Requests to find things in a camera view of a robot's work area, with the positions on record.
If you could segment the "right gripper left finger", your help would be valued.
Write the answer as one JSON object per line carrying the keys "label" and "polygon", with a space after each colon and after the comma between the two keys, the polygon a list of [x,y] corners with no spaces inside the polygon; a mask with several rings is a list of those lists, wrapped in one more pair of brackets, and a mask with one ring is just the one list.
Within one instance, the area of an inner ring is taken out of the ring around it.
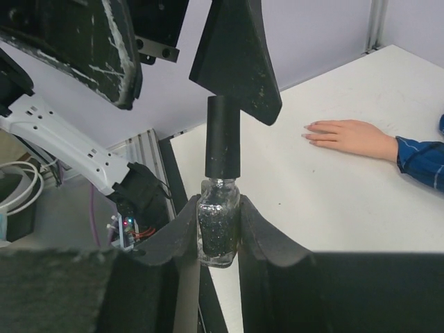
{"label": "right gripper left finger", "polygon": [[1,331],[172,332],[197,200],[129,252],[2,248]]}

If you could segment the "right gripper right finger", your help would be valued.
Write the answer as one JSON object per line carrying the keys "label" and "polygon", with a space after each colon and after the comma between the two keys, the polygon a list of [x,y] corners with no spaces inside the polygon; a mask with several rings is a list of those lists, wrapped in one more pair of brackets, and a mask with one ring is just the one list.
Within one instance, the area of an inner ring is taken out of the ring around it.
{"label": "right gripper right finger", "polygon": [[443,256],[312,252],[240,201],[245,332],[442,332]]}

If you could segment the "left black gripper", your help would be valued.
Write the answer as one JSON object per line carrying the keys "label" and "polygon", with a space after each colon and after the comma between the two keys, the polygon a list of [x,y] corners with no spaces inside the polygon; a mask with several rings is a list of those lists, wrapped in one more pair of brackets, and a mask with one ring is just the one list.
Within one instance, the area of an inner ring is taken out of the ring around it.
{"label": "left black gripper", "polygon": [[[177,62],[188,5],[188,0],[2,1],[1,41],[130,110],[142,88],[141,62]],[[212,2],[189,79],[234,99],[267,126],[276,122],[282,99],[261,1]]]}

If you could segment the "glitter nail polish bottle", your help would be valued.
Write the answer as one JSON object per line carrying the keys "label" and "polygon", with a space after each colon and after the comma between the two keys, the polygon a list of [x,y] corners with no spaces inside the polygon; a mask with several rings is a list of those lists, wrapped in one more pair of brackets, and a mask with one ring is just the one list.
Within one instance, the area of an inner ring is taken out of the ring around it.
{"label": "glitter nail polish bottle", "polygon": [[214,268],[231,266],[240,237],[240,191],[236,180],[202,181],[196,218],[201,264]]}

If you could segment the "black nail polish cap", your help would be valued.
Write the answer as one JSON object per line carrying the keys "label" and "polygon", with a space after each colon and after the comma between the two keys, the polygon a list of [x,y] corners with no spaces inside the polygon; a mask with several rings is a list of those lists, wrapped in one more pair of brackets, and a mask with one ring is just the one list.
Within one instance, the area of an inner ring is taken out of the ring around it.
{"label": "black nail polish cap", "polygon": [[207,99],[205,176],[237,179],[241,175],[240,109],[225,96]]}

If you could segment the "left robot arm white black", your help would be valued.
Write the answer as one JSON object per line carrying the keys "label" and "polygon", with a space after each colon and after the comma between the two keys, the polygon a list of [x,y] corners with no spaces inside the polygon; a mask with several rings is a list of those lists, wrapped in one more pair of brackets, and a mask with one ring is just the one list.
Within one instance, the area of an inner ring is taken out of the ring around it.
{"label": "left robot arm white black", "polygon": [[[187,7],[186,1],[2,1],[1,40],[129,110],[142,89],[142,65],[177,60]],[[272,125],[282,108],[260,1],[212,2],[189,78],[211,92],[205,175],[237,179],[240,112]],[[1,128],[80,172],[124,216],[155,230],[164,225],[164,190],[153,173],[64,121],[7,53]]]}

